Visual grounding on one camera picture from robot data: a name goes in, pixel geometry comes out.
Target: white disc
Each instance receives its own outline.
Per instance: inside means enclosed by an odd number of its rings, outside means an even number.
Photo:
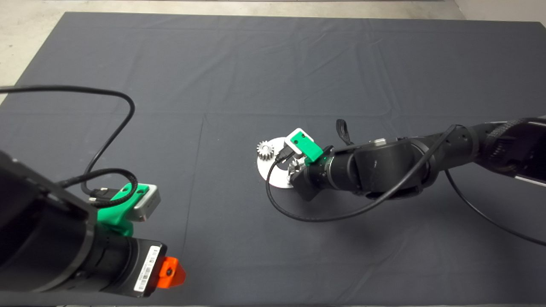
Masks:
[[[270,145],[273,146],[275,154],[273,158],[268,160],[262,160],[259,157],[256,159],[256,165],[258,166],[258,171],[262,178],[266,180],[268,178],[268,172],[271,168],[271,165],[275,162],[275,157],[278,153],[284,148],[284,137],[276,138],[271,141],[268,141]],[[280,169],[278,166],[275,166],[271,172],[271,177],[269,178],[269,184],[274,187],[279,188],[293,188],[292,184],[289,181],[288,169]]]

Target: barcode label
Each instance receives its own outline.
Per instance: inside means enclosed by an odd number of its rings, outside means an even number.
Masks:
[[[135,291],[144,292],[144,289],[146,289],[146,285],[148,284],[148,280],[150,279],[153,265],[156,264],[157,255],[159,255],[160,249],[161,248],[159,246],[150,246],[150,250],[148,250],[148,255],[146,255],[146,259],[144,260],[144,264],[142,266],[142,269],[140,270],[138,279],[136,280],[136,284],[134,287]]]

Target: black cable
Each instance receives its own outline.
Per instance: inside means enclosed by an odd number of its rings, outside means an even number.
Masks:
[[[545,241],[541,241],[541,240],[538,240],[538,239],[535,239],[533,237],[530,237],[528,235],[524,235],[522,233],[519,233],[513,229],[510,229],[506,226],[503,226],[495,221],[493,221],[490,217],[488,217],[485,213],[481,212],[478,208],[476,208],[465,196],[464,194],[461,192],[461,190],[459,189],[459,187],[457,187],[457,185],[455,184],[455,181],[453,180],[453,178],[451,177],[451,174],[449,173],[448,170],[445,170],[445,173],[446,173],[446,177],[447,177],[447,180],[449,181],[449,183],[451,184],[451,186],[453,187],[453,189],[455,190],[455,193],[457,193],[457,195],[459,195],[459,197],[462,199],[463,202],[465,202],[469,207],[470,209],[474,210],[474,212],[476,212],[477,214],[479,214],[481,217],[483,217],[484,219],[486,219],[488,222],[490,222],[491,224],[497,226],[498,228],[506,231],[507,233],[510,233],[520,239],[524,239],[526,241],[529,241],[531,243],[535,243],[535,244],[538,244],[538,245],[542,245],[542,246],[546,246],[546,242]]]
[[[24,92],[74,92],[74,93],[86,93],[86,94],[97,94],[97,95],[106,95],[123,98],[129,104],[129,113],[123,119],[121,124],[114,130],[112,135],[106,140],[106,142],[100,147],[97,153],[93,156],[89,164],[84,170],[84,174],[88,174],[93,166],[97,163],[100,156],[104,153],[106,148],[114,141],[117,135],[125,128],[129,120],[133,117],[135,113],[135,104],[134,101],[125,93],[105,90],[102,88],[94,87],[84,87],[84,86],[73,86],[73,85],[16,85],[16,86],[2,86],[0,87],[1,93],[24,93]],[[87,187],[87,181],[81,182],[81,190],[89,195],[91,190]]]
[[[395,186],[393,186],[387,192],[383,193],[381,196],[379,196],[379,198],[377,198],[376,200],[374,200],[370,204],[368,204],[368,205],[366,205],[366,206],[364,206],[364,207],[362,207],[360,209],[357,209],[355,211],[352,211],[352,212],[349,212],[349,213],[346,213],[346,214],[342,214],[342,215],[320,218],[320,217],[306,217],[306,216],[296,215],[296,214],[293,214],[293,213],[287,211],[286,209],[282,208],[281,206],[279,206],[279,204],[277,204],[277,202],[273,199],[273,196],[271,195],[271,188],[270,188],[270,185],[269,185],[269,179],[271,177],[271,173],[273,172],[273,169],[275,168],[275,166],[277,166],[277,164],[279,164],[280,161],[284,160],[285,158],[275,159],[275,163],[273,163],[273,165],[269,169],[268,177],[267,177],[267,179],[265,181],[265,190],[267,192],[269,201],[275,207],[275,209],[277,209],[280,213],[290,217],[291,219],[295,219],[295,220],[302,221],[302,222],[331,222],[331,221],[344,220],[344,219],[348,219],[348,218],[353,217],[353,216],[360,215],[362,213],[365,213],[365,212],[377,207],[382,202],[384,202],[385,200],[390,198],[394,193],[396,193],[398,191],[398,189],[400,189],[401,186],[403,186],[413,175],[415,175],[415,173],[417,171],[419,171],[421,169],[421,167],[423,167],[423,165],[425,165],[426,162],[428,162],[430,157],[436,152],[436,150],[440,147],[440,145],[442,145],[442,143],[447,139],[447,137],[451,134],[451,132],[453,132],[453,130],[455,130],[455,128],[457,128],[457,126],[460,126],[460,125],[451,125],[444,133],[442,133],[442,135],[434,142],[434,144],[432,146],[430,146],[430,148],[425,152],[425,154],[421,157],[421,159],[419,159],[419,161],[417,161],[417,163],[406,173],[406,175],[404,175],[404,177],[402,177],[402,179]]]
[[[67,179],[67,180],[59,181],[59,182],[57,182],[57,184],[60,185],[63,188],[67,188],[67,187],[77,185],[79,183],[91,180],[91,179],[96,178],[96,177],[107,175],[107,174],[120,174],[120,175],[124,176],[131,183],[131,190],[129,191],[129,193],[127,195],[123,196],[122,198],[119,198],[119,199],[116,199],[116,200],[104,201],[104,202],[93,202],[92,205],[95,206],[96,208],[101,209],[101,208],[108,208],[108,207],[116,206],[116,205],[122,204],[122,203],[126,202],[127,200],[129,200],[131,198],[131,196],[133,196],[133,194],[137,190],[138,181],[137,181],[137,177],[133,173],[129,172],[126,169],[122,169],[122,168],[97,169],[97,170],[94,170],[92,172],[89,172],[89,173],[86,173],[86,174],[83,174],[83,175],[79,175],[79,176],[72,177],[72,178]]]

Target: metal gear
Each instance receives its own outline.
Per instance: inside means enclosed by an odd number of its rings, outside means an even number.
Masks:
[[[273,145],[267,141],[260,142],[256,148],[256,151],[258,153],[258,157],[262,160],[269,160],[273,158],[273,155],[275,154]]]
[[[292,176],[294,173],[297,173],[305,165],[305,158],[294,159],[288,165],[288,175]]]

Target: black tablecloth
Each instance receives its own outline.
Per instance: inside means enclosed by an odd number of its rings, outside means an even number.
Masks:
[[[149,299],[3,292],[0,302],[546,303],[546,249],[482,220],[443,175],[418,197],[346,221],[302,223],[269,204],[255,152],[297,127],[321,146],[341,146],[337,118],[366,142],[541,116],[545,80],[546,31],[537,22],[67,13],[18,84],[134,98],[134,119],[97,167],[127,168],[159,186],[162,203],[135,237],[166,243],[188,278]],[[83,171],[127,110],[108,97],[11,95],[0,107],[0,147],[64,179]],[[453,175],[493,218],[546,238],[543,188],[474,165]],[[308,214],[366,203],[348,192],[312,203],[274,194]]]

